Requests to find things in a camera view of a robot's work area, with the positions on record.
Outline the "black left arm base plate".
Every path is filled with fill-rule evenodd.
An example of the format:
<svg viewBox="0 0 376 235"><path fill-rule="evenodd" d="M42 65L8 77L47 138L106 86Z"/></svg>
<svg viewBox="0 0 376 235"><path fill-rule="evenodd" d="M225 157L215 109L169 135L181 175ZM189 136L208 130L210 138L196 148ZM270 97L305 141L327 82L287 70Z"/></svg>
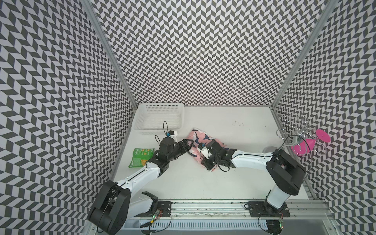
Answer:
<svg viewBox="0 0 376 235"><path fill-rule="evenodd" d="M171 212L171 201L158 201L157 203L153 203L149 211L139 214L139 217L149 217L151 218L157 210L162 212L161 217L170 217Z"/></svg>

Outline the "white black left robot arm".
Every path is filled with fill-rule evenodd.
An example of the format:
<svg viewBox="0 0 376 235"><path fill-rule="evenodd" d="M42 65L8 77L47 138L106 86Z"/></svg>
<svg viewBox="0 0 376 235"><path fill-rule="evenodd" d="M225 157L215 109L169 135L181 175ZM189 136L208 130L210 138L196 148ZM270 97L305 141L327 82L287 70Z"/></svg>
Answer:
<svg viewBox="0 0 376 235"><path fill-rule="evenodd" d="M142 188L159 178L169 168L169 163L189 152L193 140L176 141L175 136L163 138L159 149L137 172L117 182L107 181L100 189L87 219L108 235L115 235L127 219L137 215L153 215L158 198L142 192Z"/></svg>

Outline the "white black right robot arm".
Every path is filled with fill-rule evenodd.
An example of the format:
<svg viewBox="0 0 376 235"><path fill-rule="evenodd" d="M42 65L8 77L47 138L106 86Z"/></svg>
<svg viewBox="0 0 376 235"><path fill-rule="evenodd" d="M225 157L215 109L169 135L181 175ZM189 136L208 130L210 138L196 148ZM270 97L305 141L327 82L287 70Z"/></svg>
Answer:
<svg viewBox="0 0 376 235"><path fill-rule="evenodd" d="M198 151L201 164L207 170L217 166L221 171L225 171L223 167L267 171L275 182L262 206L268 213L283 210L286 200L299 194L306 175L306 169L282 148L267 153L250 153L222 147L212 140L207 144L200 143Z"/></svg>

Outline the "pink shark print shorts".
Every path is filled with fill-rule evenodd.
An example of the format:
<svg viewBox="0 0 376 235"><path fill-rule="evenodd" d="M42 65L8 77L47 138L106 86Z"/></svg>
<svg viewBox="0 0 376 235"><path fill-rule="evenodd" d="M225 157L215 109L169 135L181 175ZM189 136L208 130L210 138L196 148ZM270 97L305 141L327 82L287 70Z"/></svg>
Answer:
<svg viewBox="0 0 376 235"><path fill-rule="evenodd" d="M199 158L199 151L201 148L199 147L200 144L206 146L209 142L212 140L215 140L217 143L220 144L221 147L228 149L227 146L221 142L220 140L209 136L206 132L198 129L198 128L193 128L191 132L188 134L186 137L187 140L193 140L193 145L188 152L202 167L206 168L204 166L204 163L202 160Z"/></svg>

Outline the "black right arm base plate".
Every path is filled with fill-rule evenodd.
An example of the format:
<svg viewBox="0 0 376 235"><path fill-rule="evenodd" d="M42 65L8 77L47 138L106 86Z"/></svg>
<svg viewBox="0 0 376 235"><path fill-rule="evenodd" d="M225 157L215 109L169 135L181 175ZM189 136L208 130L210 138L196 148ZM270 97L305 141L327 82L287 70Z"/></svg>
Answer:
<svg viewBox="0 0 376 235"><path fill-rule="evenodd" d="M284 202L280 208L274 208L266 201L248 201L244 208L250 212L251 217L291 217L287 203Z"/></svg>

